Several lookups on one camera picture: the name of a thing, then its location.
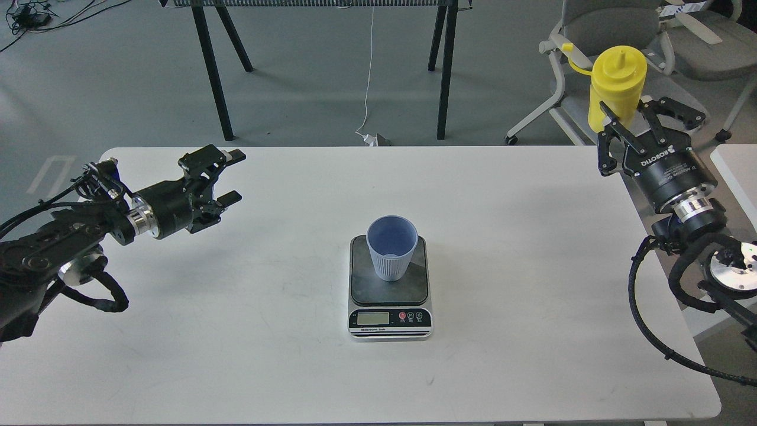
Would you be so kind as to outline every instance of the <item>cup rim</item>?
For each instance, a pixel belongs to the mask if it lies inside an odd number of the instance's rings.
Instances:
[[[413,222],[411,222],[411,221],[410,221],[410,220],[409,220],[408,218],[404,218],[404,217],[402,217],[402,216],[400,216],[400,215],[386,215],[386,216],[381,216],[380,218],[378,218],[378,219],[374,220],[373,222],[371,222],[371,224],[370,224],[370,225],[368,226],[368,230],[366,231],[366,244],[368,244],[368,247],[369,247],[369,248],[370,248],[371,250],[373,250],[373,246],[371,246],[371,242],[370,242],[370,238],[369,238],[369,234],[370,234],[370,231],[371,231],[371,227],[373,227],[373,225],[374,225],[374,224],[375,224],[376,222],[378,222],[378,221],[380,221],[380,220],[382,220],[382,219],[386,219],[386,218],[398,218],[398,219],[402,219],[403,221],[405,221],[405,222],[407,222],[408,224],[410,224],[410,226],[411,226],[411,227],[413,228],[413,231],[415,231],[415,233],[416,233],[416,241],[415,241],[415,242],[413,243],[413,247],[411,247],[411,248],[410,248],[409,250],[407,250],[407,251],[406,251],[405,253],[403,253],[402,255],[398,256],[398,258],[404,257],[405,255],[407,255],[407,253],[411,253],[411,252],[414,252],[414,251],[415,251],[415,249],[416,249],[416,247],[418,246],[418,239],[419,239],[419,235],[418,235],[418,229],[416,228],[416,225],[414,225],[414,224],[413,224]]]

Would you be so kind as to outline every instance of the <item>black table leg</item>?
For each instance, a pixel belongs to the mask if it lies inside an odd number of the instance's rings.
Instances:
[[[213,45],[210,44],[210,33],[207,31],[207,21],[205,20],[205,12],[202,10],[202,6],[192,6],[192,15],[195,17],[195,26],[197,27],[197,35],[200,38],[202,56],[205,59],[207,77],[210,79],[210,88],[213,90],[213,98],[216,100],[216,110],[218,110],[218,118],[221,121],[223,138],[225,140],[234,140],[232,122],[229,119],[229,110],[226,109],[221,78],[218,75],[218,67],[216,66],[216,56],[213,54]]]
[[[221,22],[223,22],[223,26],[226,28],[226,32],[229,34],[229,38],[232,40],[234,50],[237,51],[237,55],[239,56],[242,67],[244,67],[245,71],[247,71],[248,73],[251,72],[253,68],[252,64],[250,63],[250,58],[247,56],[245,47],[242,45],[241,40],[239,39],[239,34],[237,34],[236,32],[236,28],[234,27],[234,23],[232,22],[232,17],[231,15],[229,15],[229,11],[226,9],[226,6],[216,6],[216,10],[218,11],[218,16],[221,18]]]
[[[455,48],[457,26],[457,2],[447,7],[447,32],[444,34],[444,61],[441,68],[441,94],[436,139],[443,140],[447,129],[447,103],[450,101],[450,78],[452,77],[452,53]]]
[[[439,44],[441,43],[441,31],[444,27],[444,15],[447,13],[447,6],[439,6],[436,11],[436,25],[434,26],[434,39],[431,41],[431,54],[428,56],[428,70],[436,70],[436,57],[439,55]]]

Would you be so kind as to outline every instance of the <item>brand logo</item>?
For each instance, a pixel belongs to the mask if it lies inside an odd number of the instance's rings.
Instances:
[[[660,158],[665,157],[666,155],[672,154],[673,152],[675,152],[673,145],[669,145],[668,149],[666,149],[663,152],[660,152],[659,154],[653,155],[651,158],[648,158],[647,160],[642,161],[641,165],[648,166],[652,164],[653,162],[659,160]]]

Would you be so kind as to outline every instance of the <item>digital kitchen scale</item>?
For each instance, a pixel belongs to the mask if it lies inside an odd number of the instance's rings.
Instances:
[[[361,340],[424,340],[433,329],[425,240],[407,272],[397,281],[379,278],[373,269],[366,236],[350,244],[350,303],[347,328]]]

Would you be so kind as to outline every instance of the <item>gray floor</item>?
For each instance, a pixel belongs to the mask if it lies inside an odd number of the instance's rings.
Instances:
[[[53,3],[53,9],[67,16],[84,4],[69,0]],[[551,70],[537,44],[558,21],[560,2],[479,0],[474,5],[459,15],[444,141],[435,137],[441,75],[425,69],[434,10],[376,8],[364,132],[380,133],[397,146],[501,145],[505,132],[549,96]],[[362,145],[354,131],[364,114],[371,10],[231,12],[256,67],[252,74],[242,70],[217,16],[208,10],[238,136],[232,143],[221,137],[189,10],[138,0],[73,27],[27,34],[1,53],[0,218],[48,198],[59,177],[75,176],[79,165],[115,146]],[[9,30],[0,31],[0,46],[12,40]],[[693,141],[709,162],[712,136],[745,80],[675,80],[710,110],[708,124]],[[737,120],[730,143],[757,142],[754,98]],[[570,144],[548,115],[524,129],[519,139],[520,145]],[[173,167],[167,164],[168,176],[174,175]],[[655,217],[630,188],[640,216],[651,224]],[[729,209],[734,235],[754,240],[755,230],[730,191],[721,185],[715,196]],[[30,232],[44,220],[11,236]],[[669,268],[671,259],[662,261]],[[711,366],[757,376],[755,354],[737,339],[738,331],[734,327],[702,341],[702,355]],[[754,424],[754,389],[715,384],[723,412],[697,424]]]

